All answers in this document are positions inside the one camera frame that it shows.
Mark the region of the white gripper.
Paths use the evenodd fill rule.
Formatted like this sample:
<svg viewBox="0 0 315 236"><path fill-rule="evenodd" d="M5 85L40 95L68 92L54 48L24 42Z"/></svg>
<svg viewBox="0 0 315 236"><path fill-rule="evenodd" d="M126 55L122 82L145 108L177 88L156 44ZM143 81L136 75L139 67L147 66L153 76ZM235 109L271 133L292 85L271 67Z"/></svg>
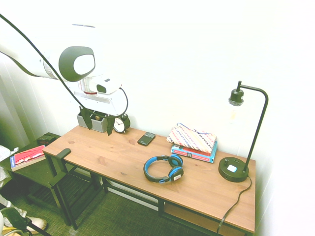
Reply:
<svg viewBox="0 0 315 236"><path fill-rule="evenodd" d="M69 83L68 87L83 105L79 107L80 116L89 130L93 127L90 110L113 116L126 112L127 99L120 89L120 83ZM114 128L115 117L113 116L106 117L108 136L112 134Z"/></svg>

